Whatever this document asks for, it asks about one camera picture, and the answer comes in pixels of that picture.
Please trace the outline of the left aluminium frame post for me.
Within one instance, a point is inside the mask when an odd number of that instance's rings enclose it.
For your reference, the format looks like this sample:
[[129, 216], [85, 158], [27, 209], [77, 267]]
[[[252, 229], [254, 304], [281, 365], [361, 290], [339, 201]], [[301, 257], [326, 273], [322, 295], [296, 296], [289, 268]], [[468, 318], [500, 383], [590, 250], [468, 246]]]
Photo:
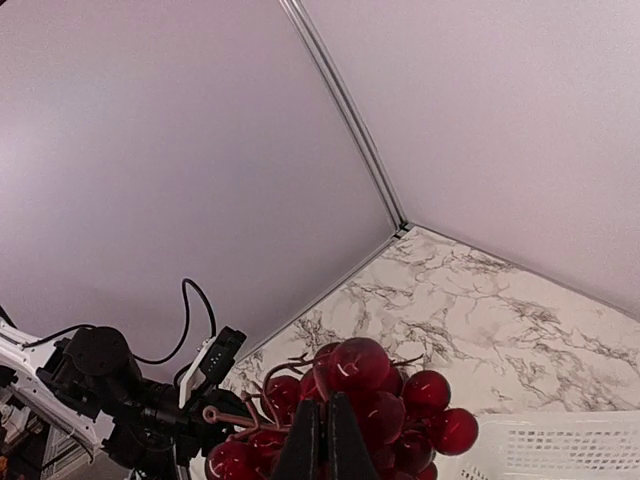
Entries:
[[280, 5], [309, 53], [324, 85], [371, 176], [394, 227], [394, 238], [413, 228], [385, 169], [378, 148], [342, 75], [302, 1], [283, 0]]

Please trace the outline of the fake purple grapes bunch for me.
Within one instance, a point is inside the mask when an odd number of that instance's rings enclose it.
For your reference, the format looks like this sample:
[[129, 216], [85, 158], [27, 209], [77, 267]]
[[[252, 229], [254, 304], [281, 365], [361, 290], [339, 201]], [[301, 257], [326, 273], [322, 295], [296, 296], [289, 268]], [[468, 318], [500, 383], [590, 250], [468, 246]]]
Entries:
[[243, 415], [209, 405], [223, 436], [208, 479], [435, 479], [438, 454], [459, 456], [479, 436], [434, 370], [404, 377], [376, 341], [352, 337], [290, 358], [240, 399]]

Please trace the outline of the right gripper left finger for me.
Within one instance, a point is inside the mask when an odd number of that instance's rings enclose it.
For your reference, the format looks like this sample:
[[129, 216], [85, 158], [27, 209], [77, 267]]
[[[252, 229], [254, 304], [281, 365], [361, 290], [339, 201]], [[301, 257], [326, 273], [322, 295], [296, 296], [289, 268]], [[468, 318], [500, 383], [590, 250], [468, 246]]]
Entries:
[[273, 468], [272, 480], [315, 480], [319, 470], [322, 422], [320, 405], [303, 400]]

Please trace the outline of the white plastic basket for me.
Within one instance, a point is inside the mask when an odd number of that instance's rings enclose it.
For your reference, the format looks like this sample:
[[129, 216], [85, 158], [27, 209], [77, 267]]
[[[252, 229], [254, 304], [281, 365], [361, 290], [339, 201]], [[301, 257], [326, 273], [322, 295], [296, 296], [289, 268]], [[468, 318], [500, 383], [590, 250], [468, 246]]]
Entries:
[[487, 415], [450, 479], [637, 479], [639, 413]]

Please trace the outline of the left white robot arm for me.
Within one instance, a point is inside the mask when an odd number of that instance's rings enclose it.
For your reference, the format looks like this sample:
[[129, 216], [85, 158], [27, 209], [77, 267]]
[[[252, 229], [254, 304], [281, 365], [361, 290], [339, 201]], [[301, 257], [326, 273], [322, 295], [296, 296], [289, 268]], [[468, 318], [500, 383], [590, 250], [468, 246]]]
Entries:
[[223, 328], [176, 386], [144, 377], [113, 327], [78, 327], [44, 340], [3, 323], [1, 385], [89, 455], [102, 451], [148, 479], [184, 479], [193, 458], [235, 430], [227, 422], [207, 423], [206, 407], [249, 415], [240, 398], [221, 387], [245, 339]]

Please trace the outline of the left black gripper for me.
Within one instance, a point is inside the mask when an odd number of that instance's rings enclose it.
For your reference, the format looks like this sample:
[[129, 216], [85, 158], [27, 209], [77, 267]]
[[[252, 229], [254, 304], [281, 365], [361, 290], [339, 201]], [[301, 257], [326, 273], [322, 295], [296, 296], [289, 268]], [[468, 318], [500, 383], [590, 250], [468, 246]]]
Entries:
[[147, 387], [141, 401], [125, 404], [104, 441], [111, 460], [144, 479], [188, 479], [191, 460], [207, 455], [235, 432], [227, 422], [207, 423], [206, 407], [250, 417], [240, 398], [228, 390], [209, 388], [181, 409], [173, 386], [151, 382]]

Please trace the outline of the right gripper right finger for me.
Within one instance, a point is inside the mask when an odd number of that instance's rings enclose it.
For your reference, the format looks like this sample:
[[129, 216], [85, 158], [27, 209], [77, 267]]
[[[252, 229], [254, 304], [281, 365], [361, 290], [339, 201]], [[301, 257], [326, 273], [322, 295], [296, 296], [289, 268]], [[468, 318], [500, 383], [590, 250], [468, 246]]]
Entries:
[[333, 394], [327, 420], [328, 470], [331, 480], [378, 480], [356, 415], [344, 393]]

